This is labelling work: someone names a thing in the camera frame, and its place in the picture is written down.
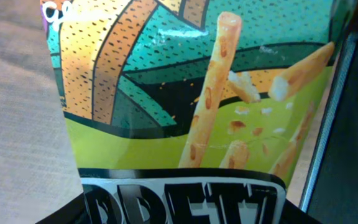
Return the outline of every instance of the illustrated pretzel stick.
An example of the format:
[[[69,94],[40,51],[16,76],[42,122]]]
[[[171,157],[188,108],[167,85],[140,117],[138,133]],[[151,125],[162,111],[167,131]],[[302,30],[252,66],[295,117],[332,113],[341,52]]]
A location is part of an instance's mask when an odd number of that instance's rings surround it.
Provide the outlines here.
[[[334,43],[330,42],[284,70],[273,79],[273,84],[268,91],[269,97],[276,101],[283,101],[298,93],[323,71],[333,52]]]
[[[230,143],[229,149],[224,156],[219,168],[244,169],[249,158],[247,144],[241,140]]]
[[[201,164],[236,53],[241,27],[241,18],[233,13],[222,12],[218,17],[211,60],[179,167],[199,167]]]
[[[259,91],[252,85],[251,77],[248,72],[234,73],[230,71],[227,84],[244,102],[260,102]]]
[[[269,172],[270,174],[274,174],[281,179],[284,179],[287,176],[290,167],[295,161],[296,154],[300,149],[300,141],[304,138],[307,128],[313,119],[313,113],[314,103],[311,103],[305,117],[291,138],[288,148],[277,159],[277,162]]]

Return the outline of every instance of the crumb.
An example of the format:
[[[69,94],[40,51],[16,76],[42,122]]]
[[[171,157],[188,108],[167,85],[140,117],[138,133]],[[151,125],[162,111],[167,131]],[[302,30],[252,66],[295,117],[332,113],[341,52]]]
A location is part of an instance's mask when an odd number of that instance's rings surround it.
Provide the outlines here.
[[[276,130],[274,130],[274,133],[283,133],[285,131],[285,129],[283,128],[277,128]]]
[[[292,109],[292,106],[293,106],[293,103],[289,102],[289,103],[287,103],[287,105],[285,105],[285,109],[290,110],[290,109]]]
[[[273,111],[272,108],[262,108],[262,109],[260,110],[260,114],[269,115],[272,111]]]
[[[246,124],[244,124],[242,121],[231,121],[229,123],[229,128],[227,129],[228,134],[234,134],[238,132],[240,129],[245,128]]]
[[[255,128],[255,129],[252,131],[252,134],[253,134],[254,136],[259,136],[259,135],[262,133],[263,130],[264,130],[263,128]]]
[[[243,106],[237,106],[236,110],[234,112],[236,112],[236,114],[239,114],[239,115],[242,115],[242,114],[247,115],[247,114],[249,114],[249,109],[246,107],[243,107]]]

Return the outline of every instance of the dark green shape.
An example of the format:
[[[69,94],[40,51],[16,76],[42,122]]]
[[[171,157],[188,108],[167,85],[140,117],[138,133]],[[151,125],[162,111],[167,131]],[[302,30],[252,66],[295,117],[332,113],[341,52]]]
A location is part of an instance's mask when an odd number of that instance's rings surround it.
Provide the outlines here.
[[[317,43],[286,43],[238,50],[231,68],[233,71],[287,68],[323,45]],[[205,57],[172,66],[138,72],[129,71],[126,75],[139,84],[177,82],[183,81],[185,78],[191,80],[204,77],[208,64],[209,57]]]
[[[54,68],[53,72],[55,72],[55,79],[57,84],[57,90],[59,92],[59,96],[65,97],[65,86],[63,84],[63,73],[61,68]],[[60,99],[60,103],[62,106],[66,105],[66,99]]]
[[[351,18],[351,8],[345,0],[335,0],[331,14],[330,41],[337,42],[346,22]]]
[[[131,99],[120,90],[116,92],[116,101],[113,110],[112,126],[126,129],[158,127],[155,121],[153,121],[142,108],[131,101]]]

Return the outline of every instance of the snack bag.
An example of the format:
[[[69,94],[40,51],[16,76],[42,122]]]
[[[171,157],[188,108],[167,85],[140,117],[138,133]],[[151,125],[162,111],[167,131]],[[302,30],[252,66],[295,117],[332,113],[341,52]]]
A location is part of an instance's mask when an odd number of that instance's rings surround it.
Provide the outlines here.
[[[277,223],[345,0],[41,0],[93,223]]]

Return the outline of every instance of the black object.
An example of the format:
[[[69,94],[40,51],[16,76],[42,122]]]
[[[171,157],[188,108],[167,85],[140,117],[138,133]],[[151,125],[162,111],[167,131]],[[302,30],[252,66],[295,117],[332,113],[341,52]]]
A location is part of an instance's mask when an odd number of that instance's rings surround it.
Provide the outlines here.
[[[285,201],[280,224],[319,224],[317,220],[307,215],[289,200]]]
[[[358,34],[335,77],[300,208],[323,223],[358,223]]]
[[[61,209],[37,222],[37,224],[90,224],[91,220],[86,212],[85,197],[80,194],[68,202]]]

